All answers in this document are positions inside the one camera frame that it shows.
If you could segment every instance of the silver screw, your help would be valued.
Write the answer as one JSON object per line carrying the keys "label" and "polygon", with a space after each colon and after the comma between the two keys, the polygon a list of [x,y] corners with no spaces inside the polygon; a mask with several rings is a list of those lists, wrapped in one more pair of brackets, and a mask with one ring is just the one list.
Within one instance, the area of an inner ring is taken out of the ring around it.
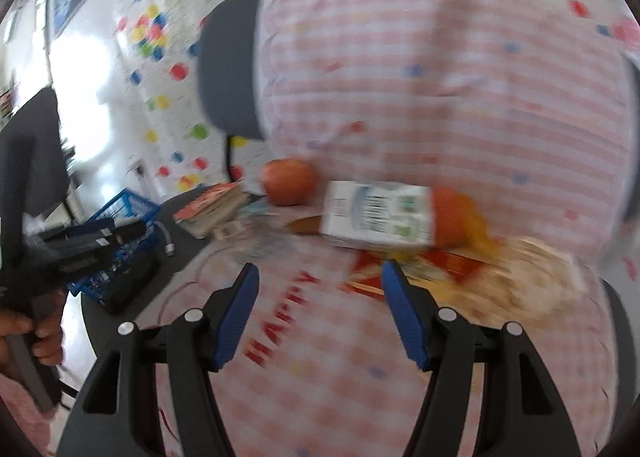
{"label": "silver screw", "polygon": [[509,322],[507,324],[507,332],[512,336],[520,336],[524,331],[522,325],[517,322]]}
{"label": "silver screw", "polygon": [[122,322],[120,325],[118,325],[118,334],[122,334],[123,336],[131,334],[134,327],[135,325],[133,322]]}
{"label": "silver screw", "polygon": [[202,319],[204,313],[202,309],[190,309],[186,313],[184,313],[184,319],[187,322],[198,322]]}
{"label": "silver screw", "polygon": [[453,320],[458,317],[457,313],[450,307],[443,307],[440,309],[438,311],[438,316],[445,322],[453,322]]}

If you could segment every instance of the white cable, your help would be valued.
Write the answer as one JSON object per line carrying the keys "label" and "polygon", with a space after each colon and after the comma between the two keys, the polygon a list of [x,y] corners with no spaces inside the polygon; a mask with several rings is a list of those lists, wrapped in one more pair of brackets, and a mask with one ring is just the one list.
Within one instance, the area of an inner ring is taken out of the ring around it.
{"label": "white cable", "polygon": [[175,253],[175,246],[174,246],[174,243],[172,243],[171,241],[171,235],[169,234],[169,230],[160,221],[155,221],[154,224],[162,230],[162,234],[164,235],[164,241],[166,242],[166,246],[164,247],[164,252],[166,253],[166,256],[173,257]]}

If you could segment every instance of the blue plastic basket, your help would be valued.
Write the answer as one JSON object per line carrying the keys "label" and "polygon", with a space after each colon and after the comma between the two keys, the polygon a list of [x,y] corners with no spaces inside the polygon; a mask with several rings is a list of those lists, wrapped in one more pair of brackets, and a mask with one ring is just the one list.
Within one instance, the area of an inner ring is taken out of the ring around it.
{"label": "blue plastic basket", "polygon": [[156,244],[154,221],[160,212],[160,206],[145,199],[135,192],[125,188],[106,205],[92,215],[87,222],[98,219],[122,219],[125,217],[140,217],[146,223],[146,233],[143,237],[125,244],[113,254],[113,266],[108,271],[98,271],[91,277],[81,278],[68,285],[71,294],[76,296],[82,292],[92,300],[100,302],[105,286],[116,274],[116,270],[139,249],[153,249]]}

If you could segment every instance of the pink checkered tablecloth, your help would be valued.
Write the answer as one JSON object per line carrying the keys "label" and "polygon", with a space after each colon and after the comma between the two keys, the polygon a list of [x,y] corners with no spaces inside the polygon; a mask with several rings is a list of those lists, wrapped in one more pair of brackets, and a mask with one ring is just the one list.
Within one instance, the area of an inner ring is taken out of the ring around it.
{"label": "pink checkered tablecloth", "polygon": [[542,0],[262,0],[265,137],[327,179],[448,186],[592,262],[635,174],[620,46]]}
{"label": "pink checkered tablecloth", "polygon": [[[354,258],[353,250],[319,238],[277,233],[212,243],[140,315],[142,327],[170,323],[230,285],[245,261],[258,265],[260,293],[236,357],[211,374],[239,457],[402,455],[428,374],[406,357],[387,306],[344,290]],[[588,296],[529,334],[588,457],[609,436],[617,368],[604,290],[586,277]],[[477,365],[461,457],[473,451],[481,387]],[[158,400],[168,454],[181,455],[163,365]]]}

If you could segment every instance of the blue gripper pad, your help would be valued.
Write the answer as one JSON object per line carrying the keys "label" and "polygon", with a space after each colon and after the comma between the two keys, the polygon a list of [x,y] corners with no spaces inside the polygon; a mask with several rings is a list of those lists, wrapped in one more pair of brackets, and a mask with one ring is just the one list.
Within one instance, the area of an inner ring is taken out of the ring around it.
{"label": "blue gripper pad", "polygon": [[259,283],[258,268],[252,265],[240,283],[231,304],[226,308],[225,315],[218,326],[218,345],[213,354],[213,362],[219,369],[231,361],[236,354],[240,337],[258,296]]}
{"label": "blue gripper pad", "polygon": [[394,265],[388,260],[382,266],[382,288],[385,291],[391,315],[394,317],[400,339],[408,358],[425,370],[429,364],[429,353],[424,342],[424,325],[404,290],[401,278]]}

